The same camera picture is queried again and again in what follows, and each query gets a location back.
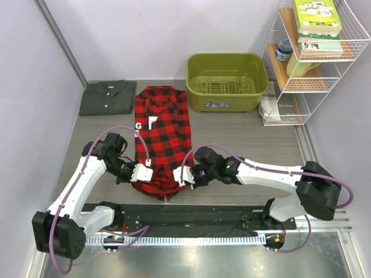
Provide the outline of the red black plaid shirt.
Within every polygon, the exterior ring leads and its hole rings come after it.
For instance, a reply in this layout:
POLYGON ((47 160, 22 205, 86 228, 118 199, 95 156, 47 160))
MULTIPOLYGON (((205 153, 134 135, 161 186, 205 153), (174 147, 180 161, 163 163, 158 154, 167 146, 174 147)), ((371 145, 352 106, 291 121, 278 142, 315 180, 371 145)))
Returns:
POLYGON ((137 191, 160 201, 170 200, 185 189, 174 180, 192 149, 187 96, 172 86, 148 86, 135 98, 135 130, 143 138, 151 159, 150 182, 134 182, 137 191))

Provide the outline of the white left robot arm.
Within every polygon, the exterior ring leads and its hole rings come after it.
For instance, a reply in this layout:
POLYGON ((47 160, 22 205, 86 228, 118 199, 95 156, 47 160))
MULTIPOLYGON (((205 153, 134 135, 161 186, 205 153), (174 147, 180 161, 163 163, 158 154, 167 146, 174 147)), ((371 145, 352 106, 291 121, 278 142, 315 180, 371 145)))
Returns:
POLYGON ((81 215, 96 182, 104 173, 116 178, 116 183, 130 183, 136 162, 124 161, 122 153, 128 142, 118 133, 108 133, 104 140, 87 143, 79 164, 59 197, 45 211, 32 218, 38 251, 75 260, 83 251, 86 240, 106 228, 119 230, 123 225, 121 205, 100 202, 91 212, 81 215))

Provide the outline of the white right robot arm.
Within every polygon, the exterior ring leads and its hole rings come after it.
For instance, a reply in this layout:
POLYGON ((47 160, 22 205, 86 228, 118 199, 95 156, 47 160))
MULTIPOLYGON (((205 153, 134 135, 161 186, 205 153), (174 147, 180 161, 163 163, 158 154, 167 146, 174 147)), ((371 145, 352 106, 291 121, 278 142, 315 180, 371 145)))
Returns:
POLYGON ((276 228, 286 220, 310 215, 331 221, 338 207, 342 185, 319 163, 307 161, 303 166, 277 166, 257 163, 237 155, 225 158, 212 145, 204 145, 189 152, 197 164, 180 167, 180 182, 193 186, 207 186, 218 180, 224 184, 261 185, 289 193, 272 198, 262 213, 264 226, 276 228))

